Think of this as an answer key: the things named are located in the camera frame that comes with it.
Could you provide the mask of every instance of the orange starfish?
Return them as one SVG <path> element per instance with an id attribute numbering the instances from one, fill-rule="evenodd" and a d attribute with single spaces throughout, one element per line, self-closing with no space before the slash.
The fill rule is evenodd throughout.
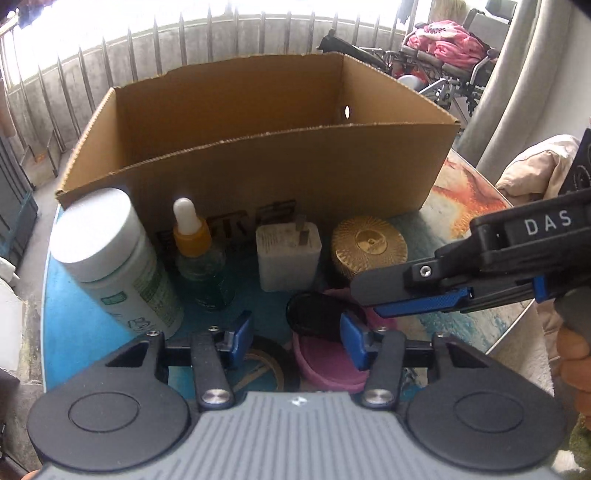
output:
<path id="1" fill-rule="evenodd" d="M 449 190 L 437 185 L 434 185 L 431 190 L 458 204 L 459 213 L 451 228 L 453 238 L 462 237 L 469 230 L 470 220 L 473 218 L 508 207 L 499 193 L 496 191 L 493 193 L 491 187 L 477 178 L 468 168 L 448 160 L 445 161 L 445 165 L 454 170 L 461 169 L 466 177 L 466 183 L 461 182 L 458 190 Z"/>

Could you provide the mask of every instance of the white power adapter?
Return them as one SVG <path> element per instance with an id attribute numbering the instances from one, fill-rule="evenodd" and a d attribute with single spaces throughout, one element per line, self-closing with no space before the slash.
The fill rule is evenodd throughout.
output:
<path id="1" fill-rule="evenodd" d="M 264 291 L 308 290 L 322 243 L 310 222 L 275 223 L 256 229 L 259 278 Z"/>

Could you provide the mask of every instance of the finger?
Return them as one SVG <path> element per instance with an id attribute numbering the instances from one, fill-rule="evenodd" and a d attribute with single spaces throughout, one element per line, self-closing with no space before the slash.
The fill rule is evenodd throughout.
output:
<path id="1" fill-rule="evenodd" d="M 581 360 L 589 356 L 589 344 L 578 333 L 562 326 L 556 337 L 556 349 L 565 360 Z"/>
<path id="2" fill-rule="evenodd" d="M 591 417 L 591 393 L 578 391 L 574 398 L 574 407 L 579 413 Z"/>
<path id="3" fill-rule="evenodd" d="M 36 474 L 38 474 L 38 472 L 39 472 L 39 470 L 35 470 L 34 472 L 29 472 L 24 477 L 22 477 L 21 480 L 31 480 L 31 478 L 33 478 Z"/>
<path id="4" fill-rule="evenodd" d="M 591 357 L 563 362 L 560 376 L 568 385 L 578 390 L 591 392 Z"/>

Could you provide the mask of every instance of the gray curtain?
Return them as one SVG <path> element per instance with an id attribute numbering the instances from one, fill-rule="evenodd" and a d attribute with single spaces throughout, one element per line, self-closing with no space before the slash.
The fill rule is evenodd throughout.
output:
<path id="1" fill-rule="evenodd" d="M 492 183 L 527 148 L 569 29 L 570 0 L 521 0 L 498 64 L 455 150 Z"/>

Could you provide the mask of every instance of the dropper bottle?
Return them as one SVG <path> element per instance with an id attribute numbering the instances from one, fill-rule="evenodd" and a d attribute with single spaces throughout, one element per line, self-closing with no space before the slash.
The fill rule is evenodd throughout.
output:
<path id="1" fill-rule="evenodd" d="M 226 255 L 212 242 L 205 220 L 197 216 L 193 202 L 179 198 L 173 205 L 178 247 L 177 268 L 188 282 L 191 299 L 208 310 L 222 310 L 234 298 L 225 273 Z"/>

